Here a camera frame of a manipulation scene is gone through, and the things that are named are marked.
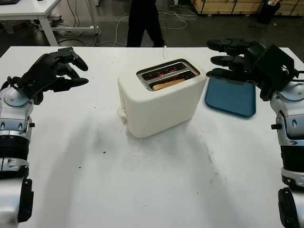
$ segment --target table surface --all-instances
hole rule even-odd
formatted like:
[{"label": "table surface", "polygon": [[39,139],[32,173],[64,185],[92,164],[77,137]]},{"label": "table surface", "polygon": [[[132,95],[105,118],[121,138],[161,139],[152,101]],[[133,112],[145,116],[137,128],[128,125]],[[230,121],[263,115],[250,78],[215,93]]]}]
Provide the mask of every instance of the table surface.
[{"label": "table surface", "polygon": [[[11,47],[0,58],[1,81],[22,76],[56,47]],[[304,64],[288,49],[295,67]],[[277,191],[283,187],[275,113],[256,93],[250,119],[212,110],[154,136],[134,138],[116,115],[117,78],[172,59],[206,71],[207,48],[76,47],[90,82],[45,93],[31,115],[32,218],[21,228],[269,228],[282,227]]]},{"label": "table surface", "polygon": [[45,15],[61,0],[20,0],[17,4],[0,5],[0,16]]}]

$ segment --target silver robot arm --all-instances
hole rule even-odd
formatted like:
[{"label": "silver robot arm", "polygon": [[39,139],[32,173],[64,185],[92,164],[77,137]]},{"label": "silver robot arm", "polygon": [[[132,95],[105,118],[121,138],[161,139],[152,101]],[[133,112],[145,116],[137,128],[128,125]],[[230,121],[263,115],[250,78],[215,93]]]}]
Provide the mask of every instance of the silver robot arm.
[{"label": "silver robot arm", "polygon": [[207,46],[228,56],[216,56],[210,78],[229,83],[253,83],[260,97],[270,101],[276,113],[272,129],[277,130],[281,146],[282,181],[288,187],[278,192],[280,219],[286,228],[304,228],[304,80],[295,79],[303,71],[294,68],[294,60],[278,47],[266,47],[243,39],[210,40]]},{"label": "silver robot arm", "polygon": [[33,106],[43,92],[66,91],[88,82],[69,63],[83,71],[88,67],[71,47],[44,54],[23,77],[8,77],[0,90],[0,228],[16,228],[32,214],[32,180],[28,179],[28,152]]},{"label": "silver robot arm", "polygon": [[277,130],[283,168],[279,210],[285,227],[304,228],[304,84],[290,82],[270,101],[276,113],[272,129]]}]

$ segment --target floor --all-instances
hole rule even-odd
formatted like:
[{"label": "floor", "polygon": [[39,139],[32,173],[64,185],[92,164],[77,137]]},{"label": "floor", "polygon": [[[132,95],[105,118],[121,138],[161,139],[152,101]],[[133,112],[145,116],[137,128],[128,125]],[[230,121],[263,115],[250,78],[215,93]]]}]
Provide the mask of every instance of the floor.
[{"label": "floor", "polygon": [[[100,6],[95,8],[96,19],[101,30],[101,36],[97,39],[97,44],[115,41],[115,27],[120,19],[128,16],[131,1],[101,0]],[[72,9],[75,10],[76,0],[69,0],[69,2]],[[170,7],[173,4],[172,0],[157,0],[163,37],[168,47],[204,47],[207,40],[212,38],[245,38],[247,40],[262,41],[266,45],[275,44],[280,47],[289,47],[304,61],[303,18],[274,17],[270,24],[263,25],[257,22],[255,16],[215,15],[207,17],[199,15],[197,17],[191,7],[190,0],[180,0],[179,3],[187,5],[187,7]],[[173,13],[170,13],[171,15],[163,14],[167,11],[174,11],[188,16],[177,18]],[[55,12],[63,17],[63,20],[60,20],[57,25],[63,23],[74,24],[74,18],[68,7],[67,0],[62,0],[56,7]],[[77,1],[77,15],[80,20],[80,26],[91,25],[90,15],[83,0]],[[30,23],[20,23],[14,29],[15,34],[6,34],[4,29],[0,28],[0,56],[10,46],[48,45],[44,33]],[[128,18],[122,20],[117,28],[117,42],[126,43],[127,31]],[[67,39],[63,35],[71,34],[56,33],[56,38],[59,42]],[[94,35],[90,33],[84,33],[73,39],[79,39],[88,46],[93,45],[95,41]],[[142,41],[142,47],[153,46],[147,34],[144,34]],[[60,45],[83,46],[81,42],[75,40],[63,41]],[[113,46],[113,43],[105,43],[102,46]]]}]

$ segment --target person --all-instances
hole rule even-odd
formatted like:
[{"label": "person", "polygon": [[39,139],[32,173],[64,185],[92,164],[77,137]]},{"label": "person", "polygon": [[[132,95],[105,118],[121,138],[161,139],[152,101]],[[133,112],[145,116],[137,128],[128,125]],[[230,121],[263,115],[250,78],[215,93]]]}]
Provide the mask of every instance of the person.
[{"label": "person", "polygon": [[140,47],[145,30],[154,43],[153,47],[165,45],[155,2],[156,0],[132,0],[127,47]]}]

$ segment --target toaster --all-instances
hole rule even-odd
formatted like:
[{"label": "toaster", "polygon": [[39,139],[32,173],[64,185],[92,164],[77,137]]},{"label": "toaster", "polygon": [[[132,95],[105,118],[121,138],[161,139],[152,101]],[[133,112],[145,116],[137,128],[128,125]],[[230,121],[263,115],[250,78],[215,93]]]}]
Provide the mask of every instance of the toaster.
[{"label": "toaster", "polygon": [[156,134],[191,119],[206,80],[206,73],[185,59],[123,74],[117,114],[135,137]]}]

